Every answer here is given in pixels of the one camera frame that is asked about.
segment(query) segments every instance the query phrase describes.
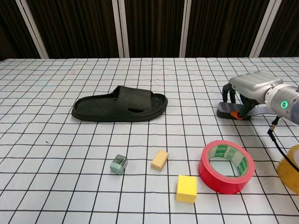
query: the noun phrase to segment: black slide sandal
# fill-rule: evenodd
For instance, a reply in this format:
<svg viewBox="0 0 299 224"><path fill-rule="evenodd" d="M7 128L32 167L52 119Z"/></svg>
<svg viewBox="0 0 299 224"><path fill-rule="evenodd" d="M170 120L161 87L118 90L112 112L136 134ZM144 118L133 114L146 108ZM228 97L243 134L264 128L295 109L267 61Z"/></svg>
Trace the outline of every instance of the black slide sandal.
<svg viewBox="0 0 299 224"><path fill-rule="evenodd" d="M112 93L79 99L71 114L79 120L138 122L159 116L167 103L162 94L118 86Z"/></svg>

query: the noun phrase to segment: yellow sponge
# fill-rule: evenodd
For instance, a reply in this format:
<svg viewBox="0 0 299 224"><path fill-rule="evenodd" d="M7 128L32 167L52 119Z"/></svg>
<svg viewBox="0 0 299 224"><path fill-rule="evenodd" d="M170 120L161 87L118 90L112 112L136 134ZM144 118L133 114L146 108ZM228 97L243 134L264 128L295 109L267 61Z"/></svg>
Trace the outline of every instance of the yellow sponge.
<svg viewBox="0 0 299 224"><path fill-rule="evenodd" d="M178 176L177 201L194 203L197 195L195 176Z"/></svg>
<svg viewBox="0 0 299 224"><path fill-rule="evenodd" d="M166 160L168 159L168 152L159 150L155 155L155 158L152 160L150 166L156 170L161 171L163 169Z"/></svg>

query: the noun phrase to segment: yellow tape roll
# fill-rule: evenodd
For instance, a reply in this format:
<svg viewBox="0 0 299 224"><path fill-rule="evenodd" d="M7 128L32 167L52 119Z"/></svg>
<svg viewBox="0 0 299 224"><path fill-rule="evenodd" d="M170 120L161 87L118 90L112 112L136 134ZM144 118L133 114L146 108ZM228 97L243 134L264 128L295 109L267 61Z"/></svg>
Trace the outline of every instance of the yellow tape roll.
<svg viewBox="0 0 299 224"><path fill-rule="evenodd" d="M299 167L299 145L293 146L286 156ZM281 181L297 195L299 195L299 173L283 158L277 166Z"/></svg>

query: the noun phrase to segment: dark curtain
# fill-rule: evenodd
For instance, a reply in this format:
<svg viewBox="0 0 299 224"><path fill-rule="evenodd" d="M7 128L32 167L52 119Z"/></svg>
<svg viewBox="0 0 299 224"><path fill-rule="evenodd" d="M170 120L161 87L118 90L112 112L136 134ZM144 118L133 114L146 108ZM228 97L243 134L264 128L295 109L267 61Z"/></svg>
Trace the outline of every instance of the dark curtain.
<svg viewBox="0 0 299 224"><path fill-rule="evenodd" d="M119 57L111 0L27 0L50 58Z"/></svg>
<svg viewBox="0 0 299 224"><path fill-rule="evenodd" d="M269 0L193 0L186 57L248 57Z"/></svg>
<svg viewBox="0 0 299 224"><path fill-rule="evenodd" d="M14 0L0 1L0 61L7 58L40 58Z"/></svg>
<svg viewBox="0 0 299 224"><path fill-rule="evenodd" d="M260 57L299 56L299 0L283 0Z"/></svg>
<svg viewBox="0 0 299 224"><path fill-rule="evenodd" d="M130 57L178 57L184 0L125 0Z"/></svg>

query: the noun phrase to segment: tape roll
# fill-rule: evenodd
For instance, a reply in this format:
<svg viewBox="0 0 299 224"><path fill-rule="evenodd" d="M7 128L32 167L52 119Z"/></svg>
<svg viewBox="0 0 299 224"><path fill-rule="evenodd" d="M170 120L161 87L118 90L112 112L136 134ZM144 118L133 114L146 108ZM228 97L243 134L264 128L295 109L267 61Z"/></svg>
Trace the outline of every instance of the tape roll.
<svg viewBox="0 0 299 224"><path fill-rule="evenodd" d="M293 146L286 156L299 168L299 145ZM283 158L278 166L277 173L281 181L297 195L299 195L299 173Z"/></svg>
<svg viewBox="0 0 299 224"><path fill-rule="evenodd" d="M221 175L211 166L212 157L226 158L236 165L240 176ZM198 172L202 181L212 190L222 194L235 194L242 190L254 174L254 162L241 146L225 140L209 143L202 151Z"/></svg>

